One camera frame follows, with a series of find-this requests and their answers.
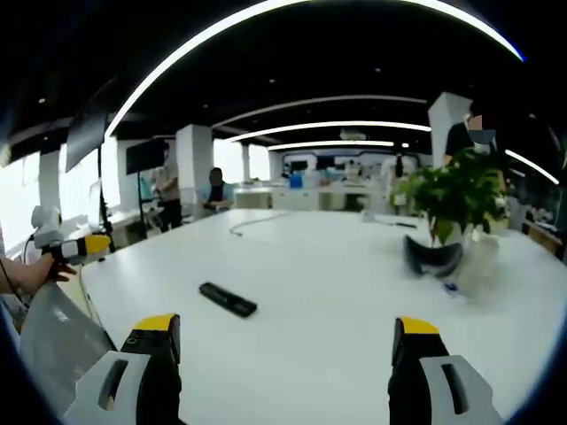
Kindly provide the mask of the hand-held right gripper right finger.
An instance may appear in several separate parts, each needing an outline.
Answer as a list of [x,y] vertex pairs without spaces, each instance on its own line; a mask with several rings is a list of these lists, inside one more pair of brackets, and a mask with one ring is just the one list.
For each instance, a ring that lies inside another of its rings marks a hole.
[[502,424],[493,390],[462,356],[451,355],[427,321],[396,319],[388,382],[391,424]]

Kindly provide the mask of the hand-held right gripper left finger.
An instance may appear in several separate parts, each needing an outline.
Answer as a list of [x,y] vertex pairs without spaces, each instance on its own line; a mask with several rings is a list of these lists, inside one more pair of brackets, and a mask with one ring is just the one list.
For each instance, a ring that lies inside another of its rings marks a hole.
[[180,316],[138,322],[75,385],[66,424],[181,424]]

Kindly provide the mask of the person's left hand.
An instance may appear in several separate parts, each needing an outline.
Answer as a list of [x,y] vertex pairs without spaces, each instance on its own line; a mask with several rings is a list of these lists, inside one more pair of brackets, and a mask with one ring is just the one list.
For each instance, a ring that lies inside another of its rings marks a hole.
[[72,276],[77,275],[76,269],[63,264],[50,253],[42,255],[36,262],[36,266],[42,283],[47,281],[68,282]]

